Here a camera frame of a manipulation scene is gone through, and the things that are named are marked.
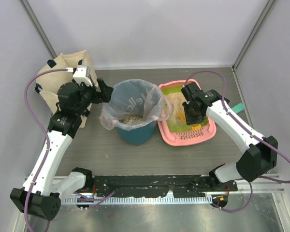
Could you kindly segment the orange litter scoop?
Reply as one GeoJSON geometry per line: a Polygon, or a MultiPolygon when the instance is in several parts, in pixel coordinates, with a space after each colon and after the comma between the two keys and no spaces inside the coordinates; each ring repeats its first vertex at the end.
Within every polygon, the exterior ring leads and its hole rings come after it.
{"type": "Polygon", "coordinates": [[[202,128],[199,116],[195,117],[190,114],[186,115],[184,111],[177,112],[176,116],[180,121],[186,122],[188,126],[191,126],[193,131],[197,131],[202,128]]]}

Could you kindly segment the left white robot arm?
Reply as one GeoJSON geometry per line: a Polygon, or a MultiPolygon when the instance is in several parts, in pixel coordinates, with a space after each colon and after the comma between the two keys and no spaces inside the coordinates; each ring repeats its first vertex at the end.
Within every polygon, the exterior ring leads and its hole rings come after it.
{"type": "Polygon", "coordinates": [[[23,186],[12,189],[10,194],[12,202],[25,217],[36,216],[52,221],[62,201],[78,190],[92,188],[92,172],[84,168],[74,168],[57,184],[53,184],[53,179],[82,123],[81,116],[86,114],[90,104],[109,102],[111,99],[113,88],[101,78],[97,82],[99,90],[83,82],[70,82],[59,88],[57,111],[50,119],[41,154],[23,186]]]}

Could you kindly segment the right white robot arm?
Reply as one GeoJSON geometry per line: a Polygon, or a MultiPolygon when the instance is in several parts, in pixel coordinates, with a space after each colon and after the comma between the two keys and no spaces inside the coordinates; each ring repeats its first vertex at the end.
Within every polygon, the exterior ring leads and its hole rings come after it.
{"type": "Polygon", "coordinates": [[[251,128],[228,106],[227,99],[215,90],[203,92],[195,82],[185,84],[181,92],[186,99],[183,107],[187,125],[194,129],[205,119],[213,120],[242,152],[237,162],[222,164],[209,172],[212,186],[236,179],[252,182],[276,166],[277,140],[251,128]]]}

